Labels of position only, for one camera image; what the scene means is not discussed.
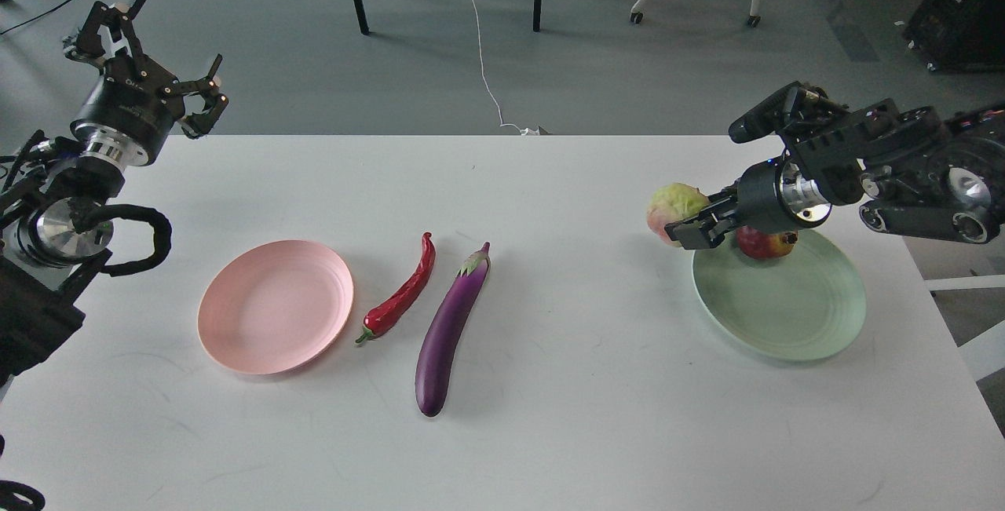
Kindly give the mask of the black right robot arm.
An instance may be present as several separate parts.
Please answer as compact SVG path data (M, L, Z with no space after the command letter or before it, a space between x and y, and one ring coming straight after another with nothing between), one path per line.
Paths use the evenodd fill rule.
M1004 218L1003 104L943 120L891 99L851 111L818 86L776 90L729 128L733 143L771 134L778 157L754 164L711 202L661 231L687 250L714 249L743 226L806 231L836 206L857 206L873 232L984 245Z

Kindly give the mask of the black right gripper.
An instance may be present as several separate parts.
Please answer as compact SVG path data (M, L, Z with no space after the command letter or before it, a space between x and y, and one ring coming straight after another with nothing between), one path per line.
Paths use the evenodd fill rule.
M764 233L815 228L832 208L795 161L770 159L747 168L736 185L708 196L694 217L664 225L664 232L683 249L710 250L743 226Z

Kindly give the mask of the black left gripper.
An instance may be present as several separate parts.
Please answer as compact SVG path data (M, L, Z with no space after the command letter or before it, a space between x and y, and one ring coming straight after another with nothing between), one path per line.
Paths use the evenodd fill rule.
M217 75L222 54L205 77L182 82L144 53L133 22L146 2L94 2L83 24L62 39L64 57L100 72L71 121L72 135L82 156L115 167L153 164L175 123L189 139L205 137L229 103ZM200 97L203 106L187 111L186 97Z

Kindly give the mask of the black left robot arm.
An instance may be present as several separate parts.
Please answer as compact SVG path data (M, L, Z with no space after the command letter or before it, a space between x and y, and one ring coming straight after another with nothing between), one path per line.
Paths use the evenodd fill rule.
M229 100L216 56L205 77L182 81L151 58L135 32L147 0L97 1L62 42L64 55L98 79L65 137L35 131L4 162L2 178L1 375L13 379L82 328L76 300L94 278L158 267L173 228L155 208L116 204L130 166L154 163L173 128L199 139Z

